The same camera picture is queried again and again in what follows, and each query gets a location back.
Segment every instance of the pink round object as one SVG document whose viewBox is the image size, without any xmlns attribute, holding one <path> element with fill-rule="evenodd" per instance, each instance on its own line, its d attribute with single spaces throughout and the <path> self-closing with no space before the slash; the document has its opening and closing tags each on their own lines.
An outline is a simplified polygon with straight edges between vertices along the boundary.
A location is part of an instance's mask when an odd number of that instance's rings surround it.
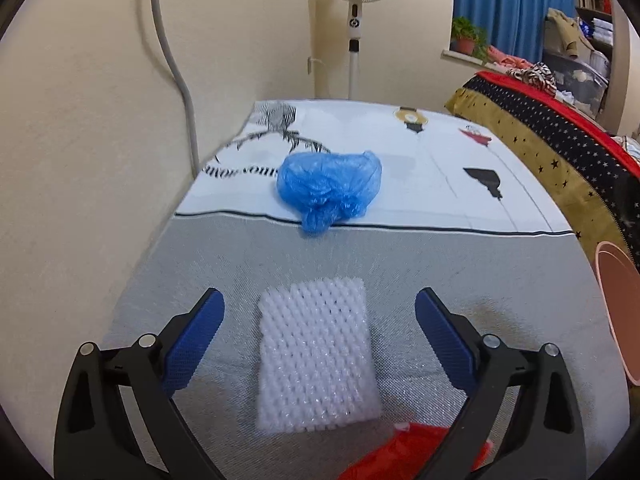
<svg viewBox="0 0 640 480">
<path fill-rule="evenodd" d="M 598 245 L 594 266 L 626 376 L 640 386 L 640 274 L 611 242 Z"/>
</svg>

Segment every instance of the metal screw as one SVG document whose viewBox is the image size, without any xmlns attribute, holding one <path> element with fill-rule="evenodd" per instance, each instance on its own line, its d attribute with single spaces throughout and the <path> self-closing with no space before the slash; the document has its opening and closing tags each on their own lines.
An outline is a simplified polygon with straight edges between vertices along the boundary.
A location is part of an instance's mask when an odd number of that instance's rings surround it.
<svg viewBox="0 0 640 480">
<path fill-rule="evenodd" d="M 560 349 L 553 343 L 545 345 L 545 352 L 548 353 L 551 357 L 560 355 Z"/>
<path fill-rule="evenodd" d="M 89 355 L 93 351 L 94 351 L 94 344 L 93 343 L 84 343 L 80 347 L 80 353 L 82 355 Z"/>
<path fill-rule="evenodd" d="M 482 342 L 484 343 L 485 346 L 488 346 L 489 348 L 498 348 L 498 346 L 500 346 L 500 343 L 501 343 L 500 338 L 493 334 L 484 336 L 482 338 Z"/>
<path fill-rule="evenodd" d="M 156 336 L 153 334 L 145 334 L 140 339 L 138 339 L 138 344 L 142 346 L 142 348 L 150 348 L 156 342 Z"/>
</svg>

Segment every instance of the black graphic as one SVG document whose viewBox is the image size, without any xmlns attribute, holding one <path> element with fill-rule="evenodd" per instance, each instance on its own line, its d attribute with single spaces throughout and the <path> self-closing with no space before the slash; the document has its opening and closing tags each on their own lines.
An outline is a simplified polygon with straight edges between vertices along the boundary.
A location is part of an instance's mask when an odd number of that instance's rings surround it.
<svg viewBox="0 0 640 480">
<path fill-rule="evenodd" d="M 238 174 L 256 174 L 260 176 L 270 176 L 277 178 L 277 168 L 265 168 L 264 166 L 249 166 L 248 168 L 242 168 L 241 170 L 229 170 L 227 168 L 218 168 L 207 164 L 202 171 L 213 178 L 231 178 Z"/>
<path fill-rule="evenodd" d="M 409 128 L 412 132 L 419 134 L 424 130 L 420 123 L 405 123 L 406 127 Z"/>
<path fill-rule="evenodd" d="M 249 117 L 248 122 L 264 126 L 267 129 L 263 132 L 247 134 L 241 139 L 232 140 L 225 146 L 225 148 L 235 146 L 236 149 L 240 150 L 244 143 L 249 142 L 250 140 L 261 139 L 262 137 L 270 134 L 278 134 L 282 137 L 282 140 L 286 140 L 291 145 L 289 153 L 292 153 L 300 143 L 304 144 L 305 148 L 310 148 L 312 152 L 331 153 L 321 142 L 313 139 L 307 139 L 306 137 L 300 137 L 299 132 L 289 130 L 289 127 L 295 122 L 295 120 L 296 109 L 289 104 L 281 102 L 256 103 L 254 112 Z"/>
<path fill-rule="evenodd" d="M 466 174 L 476 179 L 480 184 L 486 186 L 491 196 L 500 200 L 502 193 L 498 189 L 500 187 L 500 177 L 494 170 L 479 170 L 478 168 L 465 168 Z"/>
</svg>

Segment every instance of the star-patterned blanket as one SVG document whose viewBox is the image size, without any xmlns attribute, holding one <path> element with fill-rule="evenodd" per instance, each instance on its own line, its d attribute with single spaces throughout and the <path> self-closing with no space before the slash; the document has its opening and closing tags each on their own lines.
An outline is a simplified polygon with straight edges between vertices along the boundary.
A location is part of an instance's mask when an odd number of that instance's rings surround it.
<svg viewBox="0 0 640 480">
<path fill-rule="evenodd" d="M 490 129 L 536 175 L 588 259 L 609 241 L 640 269 L 640 166 L 605 132 L 549 95 L 480 72 L 447 103 Z"/>
</svg>

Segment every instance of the blue gripper pad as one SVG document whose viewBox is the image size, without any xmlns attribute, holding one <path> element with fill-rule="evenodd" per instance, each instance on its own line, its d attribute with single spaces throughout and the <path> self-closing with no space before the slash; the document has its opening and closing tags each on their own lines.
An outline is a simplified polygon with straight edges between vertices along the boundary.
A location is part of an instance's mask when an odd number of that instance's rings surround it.
<svg viewBox="0 0 640 480">
<path fill-rule="evenodd" d="M 451 314 L 430 289 L 415 297 L 415 319 L 454 388 L 470 397 L 476 390 L 474 355 L 450 321 Z"/>
<path fill-rule="evenodd" d="M 215 290 L 182 330 L 164 358 L 162 389 L 169 397 L 187 387 L 224 316 L 224 297 Z"/>
</svg>

